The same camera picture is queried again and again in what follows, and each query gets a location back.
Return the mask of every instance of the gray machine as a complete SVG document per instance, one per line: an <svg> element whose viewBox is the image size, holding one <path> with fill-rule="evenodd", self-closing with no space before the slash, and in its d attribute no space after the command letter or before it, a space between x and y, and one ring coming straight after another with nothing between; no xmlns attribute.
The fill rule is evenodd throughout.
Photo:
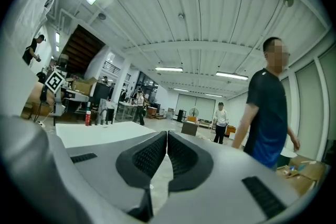
<svg viewBox="0 0 336 224"><path fill-rule="evenodd" d="M59 137L20 118L0 118L0 128L9 177L55 223L285 222L297 213L289 208L297 194L273 171L200 138L162 131L65 149ZM174 178L153 216L150 181L166 152Z"/></svg>

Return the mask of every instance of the white column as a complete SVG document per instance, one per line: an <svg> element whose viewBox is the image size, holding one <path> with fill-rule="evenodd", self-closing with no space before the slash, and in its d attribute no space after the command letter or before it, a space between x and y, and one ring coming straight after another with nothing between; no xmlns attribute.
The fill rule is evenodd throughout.
<svg viewBox="0 0 336 224"><path fill-rule="evenodd" d="M300 94L299 94L298 80L296 78L295 72L291 69L288 69L288 80L289 80L289 88L292 103L290 125L295 135L298 136L300 125ZM287 139L285 147L291 151L294 150L294 145L290 139Z"/></svg>
<svg viewBox="0 0 336 224"><path fill-rule="evenodd" d="M121 89L123 84L125 83L125 78L127 75L128 70L130 69L131 66L131 57L126 58L124 62L122 63L122 67L119 73L119 76L117 78L117 82L114 86L113 94L111 97L111 102L118 104L119 97L121 94Z"/></svg>
<svg viewBox="0 0 336 224"><path fill-rule="evenodd" d="M322 136L319 151L317 153L316 160L321 161L324 153L325 146L327 144L328 139L328 129L329 129L329 95L327 82L325 81L324 72L322 69L322 65L320 63L320 59L318 57L314 57L314 62L320 77L321 87L322 87L322 97L323 97L323 126L322 126Z"/></svg>

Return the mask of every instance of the black pants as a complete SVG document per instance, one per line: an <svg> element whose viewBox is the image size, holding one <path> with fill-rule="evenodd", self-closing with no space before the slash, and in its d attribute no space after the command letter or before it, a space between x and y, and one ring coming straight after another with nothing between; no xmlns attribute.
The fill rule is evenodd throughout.
<svg viewBox="0 0 336 224"><path fill-rule="evenodd" d="M143 121L142 111L143 111L143 106L137 107L137 111L135 112L135 115L134 115L134 118L133 118L133 122L137 122L137 120L139 118L140 125L145 125L145 123Z"/></svg>
<svg viewBox="0 0 336 224"><path fill-rule="evenodd" d="M223 143L223 138L224 138L224 135L225 135L225 130L226 130L225 126L218 126L218 125L216 125L216 136L215 136L215 139L214 139L215 143L219 143L219 144Z"/></svg>

